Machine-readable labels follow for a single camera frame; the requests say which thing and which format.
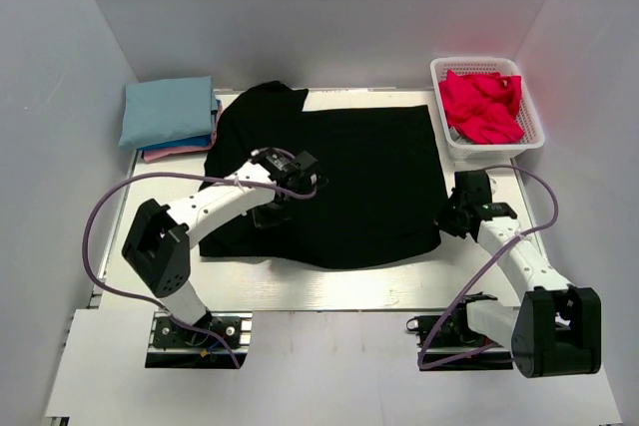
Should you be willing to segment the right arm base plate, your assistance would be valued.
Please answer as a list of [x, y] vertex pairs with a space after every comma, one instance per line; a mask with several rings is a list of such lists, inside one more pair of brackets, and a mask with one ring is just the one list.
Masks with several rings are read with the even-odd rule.
[[[426, 314], [411, 317], [405, 324], [406, 331], [417, 337], [420, 349], [439, 315]], [[463, 323], [464, 312], [453, 313], [443, 324], [425, 354], [425, 362], [434, 362], [447, 356], [460, 354], [485, 346], [491, 342], [485, 335], [469, 330]], [[433, 368], [433, 371], [498, 371], [512, 370], [510, 353], [501, 346], [495, 346], [479, 355], [458, 359]]]

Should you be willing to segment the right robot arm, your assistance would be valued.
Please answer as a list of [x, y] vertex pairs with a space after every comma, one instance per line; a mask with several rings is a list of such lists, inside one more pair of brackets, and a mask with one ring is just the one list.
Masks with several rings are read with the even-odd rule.
[[471, 345], [506, 349], [526, 378], [595, 374], [601, 367], [601, 299], [579, 287], [545, 259], [514, 209], [492, 198], [487, 170], [457, 172], [446, 206], [436, 219], [439, 230], [471, 237], [490, 259], [470, 280], [476, 284], [498, 266], [517, 294], [516, 307], [490, 294], [463, 287], [436, 320], [421, 348], [450, 323], [452, 336]]

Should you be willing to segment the black t-shirt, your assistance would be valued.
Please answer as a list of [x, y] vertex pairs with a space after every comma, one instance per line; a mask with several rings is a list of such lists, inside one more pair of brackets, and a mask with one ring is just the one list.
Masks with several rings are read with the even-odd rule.
[[201, 241], [201, 256], [355, 269], [437, 249], [447, 192], [428, 107], [307, 112], [308, 96], [280, 82], [240, 94], [223, 109], [204, 170], [226, 177], [261, 148], [307, 151], [326, 185], [291, 201], [277, 226], [259, 229], [249, 215], [226, 223]]

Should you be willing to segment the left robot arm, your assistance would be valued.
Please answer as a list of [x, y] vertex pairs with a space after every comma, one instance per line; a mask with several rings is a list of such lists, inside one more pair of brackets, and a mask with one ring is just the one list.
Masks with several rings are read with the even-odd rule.
[[186, 198], [161, 205], [141, 204], [127, 234], [122, 256], [178, 319], [177, 333], [199, 345], [211, 333], [211, 315], [190, 282], [191, 250], [210, 233], [239, 216], [257, 229], [291, 218], [288, 203], [308, 200], [320, 186], [318, 160], [308, 152], [279, 149], [251, 152], [234, 173]]

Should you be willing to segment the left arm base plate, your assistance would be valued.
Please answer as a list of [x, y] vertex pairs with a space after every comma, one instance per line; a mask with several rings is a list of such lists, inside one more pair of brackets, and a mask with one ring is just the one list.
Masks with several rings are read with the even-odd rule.
[[[220, 335], [242, 366], [249, 352], [251, 313], [214, 314], [206, 328]], [[175, 324], [156, 313], [151, 325], [145, 367], [148, 369], [236, 370], [229, 351], [215, 337]]]

